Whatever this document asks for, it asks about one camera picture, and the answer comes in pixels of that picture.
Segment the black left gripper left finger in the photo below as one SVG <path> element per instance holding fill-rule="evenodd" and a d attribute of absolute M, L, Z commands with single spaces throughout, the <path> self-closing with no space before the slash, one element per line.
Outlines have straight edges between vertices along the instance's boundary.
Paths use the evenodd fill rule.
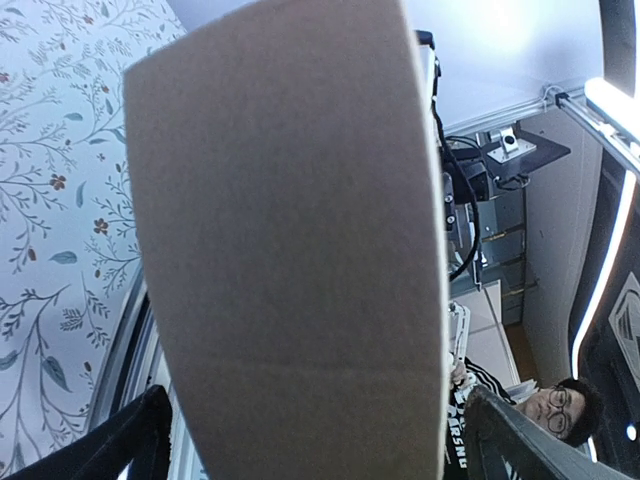
<path fill-rule="evenodd" d="M 173 411 L 166 389 L 149 387 L 74 443 L 12 474 L 12 479 L 166 479 Z"/>

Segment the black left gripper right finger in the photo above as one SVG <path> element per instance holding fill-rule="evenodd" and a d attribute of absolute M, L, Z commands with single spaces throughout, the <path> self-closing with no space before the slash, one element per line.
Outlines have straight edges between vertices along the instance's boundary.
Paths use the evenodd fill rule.
<path fill-rule="evenodd" d="M 552 438 L 483 386 L 465 407 L 470 479 L 506 479 L 510 465 L 522 479 L 614 479 L 626 476 Z"/>

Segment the brown cardboard box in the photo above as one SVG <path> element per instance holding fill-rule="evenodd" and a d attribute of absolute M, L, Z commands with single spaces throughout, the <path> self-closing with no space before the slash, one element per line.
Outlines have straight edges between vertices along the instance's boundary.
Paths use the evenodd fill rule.
<path fill-rule="evenodd" d="M 436 136 L 401 1 L 260 1 L 131 66 L 142 266 L 213 479 L 437 479 Z"/>

